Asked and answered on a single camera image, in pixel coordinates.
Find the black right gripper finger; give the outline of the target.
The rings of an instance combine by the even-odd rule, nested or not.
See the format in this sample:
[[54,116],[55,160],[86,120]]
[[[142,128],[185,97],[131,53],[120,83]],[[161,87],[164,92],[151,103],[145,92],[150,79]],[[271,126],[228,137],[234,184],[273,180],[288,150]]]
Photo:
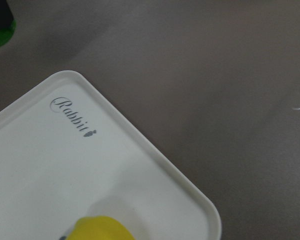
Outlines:
[[14,20],[6,0],[0,0],[0,30],[8,29]]

